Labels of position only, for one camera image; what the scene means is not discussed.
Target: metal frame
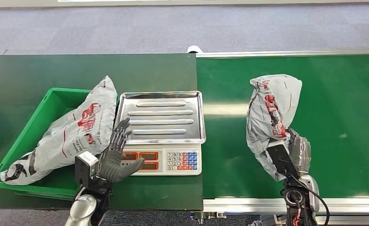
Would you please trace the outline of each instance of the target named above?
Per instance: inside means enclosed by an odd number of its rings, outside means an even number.
[[[324,199],[331,214],[369,214],[369,198]],[[204,212],[285,214],[284,199],[218,198],[204,199]],[[320,203],[319,214],[325,209]]]
[[[369,50],[328,50],[328,51],[261,51],[261,52],[222,52],[222,53],[197,53],[197,58],[244,58],[244,57],[305,57],[321,55],[360,55],[369,54]]]
[[[327,55],[362,55],[369,50],[344,51],[263,51],[263,52],[221,52],[197,53],[197,58],[245,58],[245,57],[284,57],[284,56],[327,56]],[[329,207],[331,225],[369,225],[369,197],[366,198],[326,198]],[[325,208],[320,203],[316,220],[323,224]],[[217,198],[204,199],[204,212],[223,212],[226,214],[285,214],[283,199]]]

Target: gray glove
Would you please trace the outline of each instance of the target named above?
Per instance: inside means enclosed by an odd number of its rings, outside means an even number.
[[[136,159],[131,165],[121,166],[123,157],[124,155],[119,151],[106,149],[100,158],[99,176],[116,183],[137,172],[143,166],[143,158]]]

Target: scale keypad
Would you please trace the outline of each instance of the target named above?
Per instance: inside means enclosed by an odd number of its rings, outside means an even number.
[[[168,170],[197,170],[197,152],[167,152]]]

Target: red wire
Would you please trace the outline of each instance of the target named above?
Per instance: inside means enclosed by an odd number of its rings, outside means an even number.
[[[298,226],[298,222],[299,222],[299,216],[301,215],[301,209],[298,209],[298,212],[297,212],[297,216],[296,216],[296,220],[293,221],[293,224],[295,226]]]

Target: red logo on bag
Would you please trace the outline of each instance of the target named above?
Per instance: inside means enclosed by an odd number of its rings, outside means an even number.
[[[83,127],[83,131],[93,128],[96,122],[96,113],[101,110],[99,103],[92,103],[88,109],[82,112],[82,119],[79,120],[78,126]]]
[[[271,117],[272,133],[275,137],[285,138],[286,130],[284,129],[281,117],[279,115],[278,107],[275,102],[276,98],[272,94],[265,96],[265,105]]]

